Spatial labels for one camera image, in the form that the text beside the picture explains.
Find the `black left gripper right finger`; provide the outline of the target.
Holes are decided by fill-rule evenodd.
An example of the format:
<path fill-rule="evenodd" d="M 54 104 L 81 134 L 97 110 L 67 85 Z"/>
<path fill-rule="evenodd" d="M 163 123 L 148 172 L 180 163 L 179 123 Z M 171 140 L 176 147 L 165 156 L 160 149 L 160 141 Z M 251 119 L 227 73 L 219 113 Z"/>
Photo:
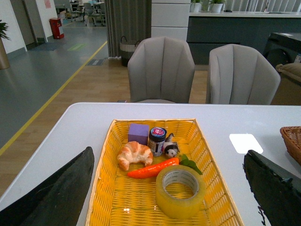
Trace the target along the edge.
<path fill-rule="evenodd" d="M 301 224 L 301 179 L 254 150 L 244 156 L 243 169 L 260 213 L 272 226 Z"/>

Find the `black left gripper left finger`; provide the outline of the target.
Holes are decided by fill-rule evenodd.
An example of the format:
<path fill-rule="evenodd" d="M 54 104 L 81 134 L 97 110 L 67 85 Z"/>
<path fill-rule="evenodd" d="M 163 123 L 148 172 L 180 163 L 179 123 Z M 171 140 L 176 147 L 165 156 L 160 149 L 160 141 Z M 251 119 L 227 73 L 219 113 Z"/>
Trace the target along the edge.
<path fill-rule="evenodd" d="M 75 226 L 89 191 L 92 147 L 0 212 L 2 226 Z"/>

